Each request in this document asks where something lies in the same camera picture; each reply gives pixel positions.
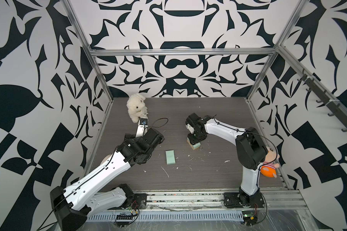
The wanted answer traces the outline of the mint green box lid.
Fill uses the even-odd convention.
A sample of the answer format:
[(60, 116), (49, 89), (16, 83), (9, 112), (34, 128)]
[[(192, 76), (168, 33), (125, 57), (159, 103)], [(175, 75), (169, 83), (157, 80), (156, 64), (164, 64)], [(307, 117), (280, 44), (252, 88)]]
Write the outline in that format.
[(196, 143), (196, 144), (192, 144), (192, 143), (190, 142), (189, 138), (187, 138), (187, 142), (188, 142), (189, 146), (192, 148), (192, 150), (199, 149), (200, 146), (201, 146), (200, 142), (199, 142), (199, 143)]

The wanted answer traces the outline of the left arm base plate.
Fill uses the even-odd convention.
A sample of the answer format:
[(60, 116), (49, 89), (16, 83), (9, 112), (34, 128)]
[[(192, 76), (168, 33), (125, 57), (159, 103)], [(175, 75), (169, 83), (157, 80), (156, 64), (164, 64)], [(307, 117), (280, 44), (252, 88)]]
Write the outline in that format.
[(134, 194), (134, 196), (129, 196), (121, 206), (112, 207), (110, 209), (144, 209), (147, 204), (147, 196), (146, 193)]

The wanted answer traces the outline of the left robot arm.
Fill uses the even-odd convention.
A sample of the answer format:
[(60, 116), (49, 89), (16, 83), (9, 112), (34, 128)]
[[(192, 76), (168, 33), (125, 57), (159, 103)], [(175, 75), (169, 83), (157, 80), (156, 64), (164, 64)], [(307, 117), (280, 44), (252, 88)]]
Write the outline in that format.
[(94, 214), (109, 208), (129, 207), (135, 195), (126, 184), (102, 194), (100, 189), (133, 165), (146, 163), (163, 141), (164, 136), (155, 128), (140, 137), (127, 134), (114, 153), (84, 178), (66, 188), (55, 187), (50, 199), (61, 230), (76, 231)]

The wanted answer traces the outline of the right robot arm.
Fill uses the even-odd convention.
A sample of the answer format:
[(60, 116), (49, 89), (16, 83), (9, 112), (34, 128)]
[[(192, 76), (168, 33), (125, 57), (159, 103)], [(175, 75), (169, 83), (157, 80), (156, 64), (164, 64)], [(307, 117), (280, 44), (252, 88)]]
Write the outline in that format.
[(257, 193), (260, 168), (268, 154), (268, 149), (255, 128), (234, 127), (220, 122), (213, 116), (199, 117), (196, 113), (187, 117), (186, 128), (189, 130), (188, 140), (191, 145), (202, 142), (209, 134), (235, 145), (238, 160), (243, 166), (240, 191), (248, 196)]

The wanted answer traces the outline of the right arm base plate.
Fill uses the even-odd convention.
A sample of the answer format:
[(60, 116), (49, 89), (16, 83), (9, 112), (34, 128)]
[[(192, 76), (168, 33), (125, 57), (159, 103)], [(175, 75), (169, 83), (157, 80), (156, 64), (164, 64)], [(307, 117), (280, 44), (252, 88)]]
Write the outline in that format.
[(244, 192), (224, 193), (224, 206), (226, 208), (264, 208), (265, 199), (260, 191), (254, 195), (247, 195)]

